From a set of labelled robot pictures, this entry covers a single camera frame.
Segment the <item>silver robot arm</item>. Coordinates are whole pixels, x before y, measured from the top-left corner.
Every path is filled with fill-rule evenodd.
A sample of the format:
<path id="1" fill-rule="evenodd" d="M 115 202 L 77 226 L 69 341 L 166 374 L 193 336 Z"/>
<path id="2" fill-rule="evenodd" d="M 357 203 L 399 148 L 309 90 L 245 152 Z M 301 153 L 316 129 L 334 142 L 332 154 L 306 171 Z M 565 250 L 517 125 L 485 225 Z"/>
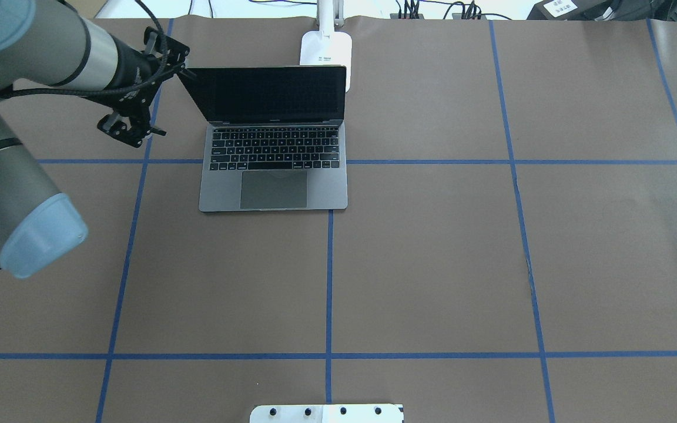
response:
<path id="1" fill-rule="evenodd" d="M 183 66 L 155 16 L 140 46 L 81 16 L 67 1 L 0 1 L 0 271 L 29 278 L 88 234 L 86 223 L 26 143 L 57 139 L 46 101 L 108 109 L 98 129 L 132 147 L 157 132 L 150 102 Z"/>

